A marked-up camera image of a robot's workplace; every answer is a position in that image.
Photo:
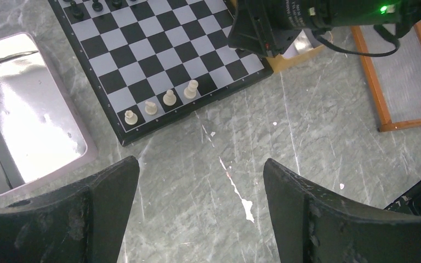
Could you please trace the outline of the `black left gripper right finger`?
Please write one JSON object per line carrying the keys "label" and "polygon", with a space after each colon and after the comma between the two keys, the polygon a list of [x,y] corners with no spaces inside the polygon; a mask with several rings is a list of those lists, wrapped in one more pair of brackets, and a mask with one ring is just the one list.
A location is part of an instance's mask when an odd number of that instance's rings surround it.
{"label": "black left gripper right finger", "polygon": [[263,178],[281,262],[421,262],[421,181],[379,209],[273,159]]}

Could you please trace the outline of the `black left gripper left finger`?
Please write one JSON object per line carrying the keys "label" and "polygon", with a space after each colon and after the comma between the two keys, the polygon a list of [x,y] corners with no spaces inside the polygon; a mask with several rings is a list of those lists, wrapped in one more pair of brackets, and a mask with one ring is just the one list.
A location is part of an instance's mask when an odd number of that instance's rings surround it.
{"label": "black left gripper left finger", "polygon": [[129,156],[0,208],[0,262],[116,262],[139,173],[138,160]]}

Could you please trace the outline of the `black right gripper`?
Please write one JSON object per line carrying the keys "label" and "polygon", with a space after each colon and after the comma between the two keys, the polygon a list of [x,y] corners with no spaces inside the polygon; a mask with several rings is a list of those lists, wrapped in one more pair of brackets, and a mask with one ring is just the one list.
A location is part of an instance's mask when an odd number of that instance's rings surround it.
{"label": "black right gripper", "polygon": [[285,53],[301,33],[283,22],[285,1],[234,1],[235,11],[230,33],[230,48],[259,57],[274,58]]}

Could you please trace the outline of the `white chess queen piece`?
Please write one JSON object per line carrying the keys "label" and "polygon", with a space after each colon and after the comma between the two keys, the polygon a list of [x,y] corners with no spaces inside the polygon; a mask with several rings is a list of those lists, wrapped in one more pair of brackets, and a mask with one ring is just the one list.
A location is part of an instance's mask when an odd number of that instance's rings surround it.
{"label": "white chess queen piece", "polygon": [[198,85],[199,83],[197,80],[190,80],[187,87],[183,91],[184,97],[189,100],[194,99],[197,96]]}

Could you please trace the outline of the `white chess bishop piece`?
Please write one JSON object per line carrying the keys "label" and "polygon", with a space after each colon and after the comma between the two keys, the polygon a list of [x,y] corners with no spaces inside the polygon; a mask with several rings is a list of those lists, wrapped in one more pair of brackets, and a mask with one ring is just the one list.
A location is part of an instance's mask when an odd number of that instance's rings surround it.
{"label": "white chess bishop piece", "polygon": [[177,103],[177,97],[173,89],[168,89],[163,96],[163,103],[167,106],[173,106]]}

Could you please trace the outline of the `white chess knight piece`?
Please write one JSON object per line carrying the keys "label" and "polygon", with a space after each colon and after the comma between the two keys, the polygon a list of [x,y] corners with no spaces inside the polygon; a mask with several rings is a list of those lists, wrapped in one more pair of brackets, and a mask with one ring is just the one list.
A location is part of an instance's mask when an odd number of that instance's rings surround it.
{"label": "white chess knight piece", "polygon": [[145,102],[145,112],[150,115],[156,115],[158,112],[158,106],[156,103],[152,102],[152,101],[146,101]]}

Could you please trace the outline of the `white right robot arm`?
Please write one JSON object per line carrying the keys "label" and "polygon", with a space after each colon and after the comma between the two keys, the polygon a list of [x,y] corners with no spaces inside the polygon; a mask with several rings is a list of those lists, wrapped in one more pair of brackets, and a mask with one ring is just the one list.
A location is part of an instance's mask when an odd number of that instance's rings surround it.
{"label": "white right robot arm", "polygon": [[237,1],[228,46],[261,57],[283,54],[301,30],[339,53],[348,53],[322,36],[335,27],[372,25],[381,38],[394,46],[386,53],[364,53],[379,58],[397,52],[400,38],[421,21],[421,1],[407,0],[284,0]]}

